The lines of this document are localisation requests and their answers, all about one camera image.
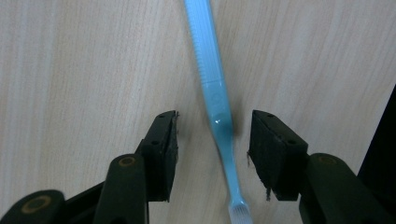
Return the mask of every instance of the toothbrush handle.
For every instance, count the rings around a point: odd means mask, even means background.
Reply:
[[[209,0],[185,0],[201,82],[223,82],[218,40]]]

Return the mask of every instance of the screw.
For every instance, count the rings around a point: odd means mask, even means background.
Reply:
[[[24,214],[33,214],[50,204],[50,196],[41,195],[25,203],[21,209]]]
[[[122,159],[120,159],[119,161],[119,165],[126,167],[126,166],[132,166],[134,164],[134,157],[124,157]]]

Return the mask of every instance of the blue toothbrush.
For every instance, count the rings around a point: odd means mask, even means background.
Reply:
[[[208,0],[185,0],[185,6],[201,76],[206,112],[220,151],[231,195],[228,208],[230,219],[233,224],[252,223],[248,204],[242,198],[239,189],[233,161],[233,121],[210,3]]]

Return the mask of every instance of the wooden table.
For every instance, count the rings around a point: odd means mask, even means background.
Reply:
[[[265,201],[247,151],[251,111],[276,114],[358,172],[396,83],[393,0],[211,1],[255,223],[301,223]],[[70,198],[178,110],[170,203],[150,223],[229,223],[182,0],[16,1],[0,6],[0,215],[40,189]]]

